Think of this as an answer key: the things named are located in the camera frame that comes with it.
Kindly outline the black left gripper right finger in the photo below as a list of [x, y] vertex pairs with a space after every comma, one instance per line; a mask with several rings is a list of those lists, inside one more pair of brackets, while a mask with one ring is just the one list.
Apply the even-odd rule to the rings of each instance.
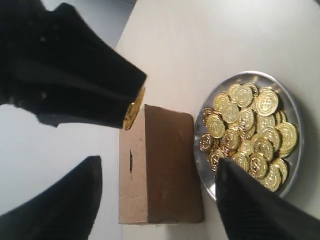
[[269, 191], [230, 158], [215, 177], [218, 211], [230, 240], [318, 240], [320, 221]]

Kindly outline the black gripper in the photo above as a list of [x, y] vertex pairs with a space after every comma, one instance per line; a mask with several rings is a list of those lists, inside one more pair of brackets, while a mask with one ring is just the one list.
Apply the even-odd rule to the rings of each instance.
[[0, 216], [2, 240], [87, 240], [100, 208], [102, 160], [89, 156], [44, 192]]

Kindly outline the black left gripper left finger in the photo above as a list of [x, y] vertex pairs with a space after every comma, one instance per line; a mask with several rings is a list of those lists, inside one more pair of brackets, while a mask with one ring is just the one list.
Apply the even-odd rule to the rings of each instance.
[[40, 0], [0, 3], [0, 102], [45, 125], [123, 129], [146, 74], [101, 40], [76, 8]]

